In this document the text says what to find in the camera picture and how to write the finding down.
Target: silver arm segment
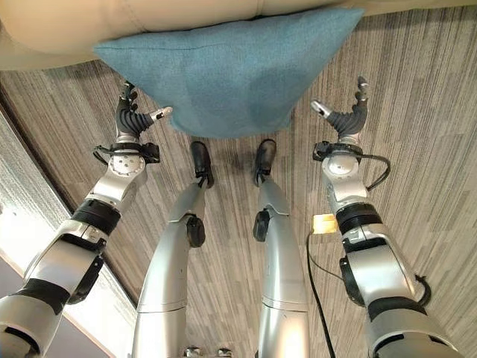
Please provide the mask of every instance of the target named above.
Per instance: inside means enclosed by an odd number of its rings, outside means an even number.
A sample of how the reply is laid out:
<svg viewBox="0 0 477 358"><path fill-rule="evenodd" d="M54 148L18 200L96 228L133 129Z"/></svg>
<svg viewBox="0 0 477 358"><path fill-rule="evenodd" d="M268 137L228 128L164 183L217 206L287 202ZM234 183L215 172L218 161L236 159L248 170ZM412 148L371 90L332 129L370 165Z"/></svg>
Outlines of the silver arm segment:
<svg viewBox="0 0 477 358"><path fill-rule="evenodd" d="M259 357L308 358L308 300L288 203L271 178L259 186L259 209L269 215Z"/></svg>
<svg viewBox="0 0 477 358"><path fill-rule="evenodd" d="M356 107L366 105L365 96L357 93L356 98L355 115L359 112ZM328 147L321 157L314 153L314 159L322 161L329 205L342 234L346 256L340 260L340 267L348 295L367 310L369 357L462 357L417 303L413 271L382 223L358 175L356 148L361 150L362 114L367 111L358 113L361 122L356 127L347 122L354 120L353 114L324 109L319 102L312 107L326 119L332 118L329 122L338 131L338 145Z"/></svg>
<svg viewBox="0 0 477 358"><path fill-rule="evenodd" d="M89 294L104 263L101 254L109 235L147 179L139 133L118 132L119 146L111 151L106 174L29 265L23 287L0 299L0 357L26 357L25 352L43 357L65 304Z"/></svg>
<svg viewBox="0 0 477 358"><path fill-rule="evenodd" d="M206 186L191 184L172 208L142 287L133 357L178 357L185 348L189 249L203 243L191 237L191 224L203 218Z"/></svg>

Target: silver robot leg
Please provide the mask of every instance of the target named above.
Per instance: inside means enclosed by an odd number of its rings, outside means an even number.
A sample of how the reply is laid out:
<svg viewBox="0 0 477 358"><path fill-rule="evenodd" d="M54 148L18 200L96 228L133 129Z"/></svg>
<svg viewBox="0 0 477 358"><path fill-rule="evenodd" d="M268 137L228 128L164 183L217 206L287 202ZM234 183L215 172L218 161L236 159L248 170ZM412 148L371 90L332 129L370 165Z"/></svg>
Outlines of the silver robot leg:
<svg viewBox="0 0 477 358"><path fill-rule="evenodd" d="M259 187L254 234L261 231L256 238L266 244L259 357L308 358L308 301L288 203L271 178Z"/></svg>
<svg viewBox="0 0 477 358"><path fill-rule="evenodd" d="M141 292L133 357L179 357L184 349L189 249L205 236L205 181L191 184L177 199Z"/></svg>

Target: blue pillow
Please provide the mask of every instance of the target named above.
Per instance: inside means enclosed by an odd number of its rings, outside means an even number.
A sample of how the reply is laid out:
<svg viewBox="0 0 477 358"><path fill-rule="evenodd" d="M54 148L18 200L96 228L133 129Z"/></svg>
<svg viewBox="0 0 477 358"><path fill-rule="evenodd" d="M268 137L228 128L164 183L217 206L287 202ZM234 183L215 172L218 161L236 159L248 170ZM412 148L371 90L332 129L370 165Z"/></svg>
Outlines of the blue pillow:
<svg viewBox="0 0 477 358"><path fill-rule="evenodd" d="M102 43L98 56L193 136L236 138L290 123L291 110L340 48L361 9L311 10Z"/></svg>

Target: floor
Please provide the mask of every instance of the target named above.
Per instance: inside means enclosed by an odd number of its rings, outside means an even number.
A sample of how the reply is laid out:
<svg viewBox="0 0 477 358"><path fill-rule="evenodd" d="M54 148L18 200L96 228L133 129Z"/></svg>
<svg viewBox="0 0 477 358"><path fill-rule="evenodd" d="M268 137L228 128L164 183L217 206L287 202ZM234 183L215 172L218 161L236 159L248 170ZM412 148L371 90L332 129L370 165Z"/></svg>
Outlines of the floor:
<svg viewBox="0 0 477 358"><path fill-rule="evenodd" d="M364 152L393 163L391 176L372 198L415 271L428 277L434 289L430 313L466 357L477 357L477 7L361 20L297 104L292 126L269 135L278 143L273 176L291 204L303 257L312 216L329 211L313 145L335 139L309 102L321 98L348 110L358 74L372 85ZM91 150L113 141L121 78L94 62L2 72L0 81L20 131L75 207L104 171ZM139 107L156 105L141 95ZM206 194L206 243L190 253L187 335L206 352L228 345L237 357L251 357L256 350L264 246L251 235L258 189L250 171L265 137L205 139L216 185ZM192 179L191 138L163 122L145 139L159 144L162 162L148 169L147 185L106 251L133 300L168 210ZM365 181L380 170L364 163ZM313 236L311 251L323 266L338 271L343 250L337 234ZM314 275L337 357L365 357L364 311L347 299L340 281L318 270ZM310 307L312 357L327 357L316 306Z"/></svg>

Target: yellow tag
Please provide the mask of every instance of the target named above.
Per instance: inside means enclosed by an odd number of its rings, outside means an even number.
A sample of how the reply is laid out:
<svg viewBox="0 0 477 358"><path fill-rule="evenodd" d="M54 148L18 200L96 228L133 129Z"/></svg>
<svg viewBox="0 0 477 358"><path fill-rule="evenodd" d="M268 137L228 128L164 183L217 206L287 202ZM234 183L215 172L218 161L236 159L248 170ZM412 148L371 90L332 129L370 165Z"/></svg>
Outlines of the yellow tag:
<svg viewBox="0 0 477 358"><path fill-rule="evenodd" d="M338 230L338 223L333 214L321 214L313 216L313 234L335 233Z"/></svg>

